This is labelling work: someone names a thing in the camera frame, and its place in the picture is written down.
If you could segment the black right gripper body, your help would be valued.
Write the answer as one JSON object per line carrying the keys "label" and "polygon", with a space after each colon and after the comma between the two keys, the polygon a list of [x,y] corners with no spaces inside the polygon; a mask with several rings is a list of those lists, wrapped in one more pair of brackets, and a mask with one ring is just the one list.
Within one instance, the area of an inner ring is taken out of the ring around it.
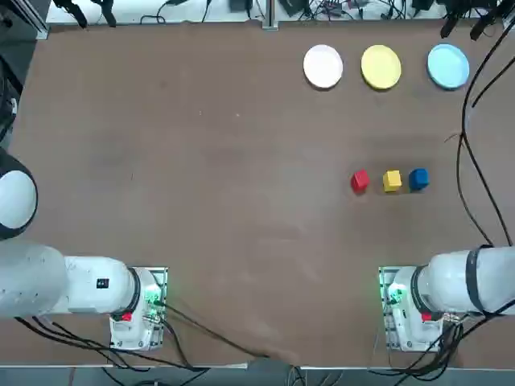
{"label": "black right gripper body", "polygon": [[444,2],[445,15],[483,15],[494,9],[499,3],[496,0],[447,0]]}

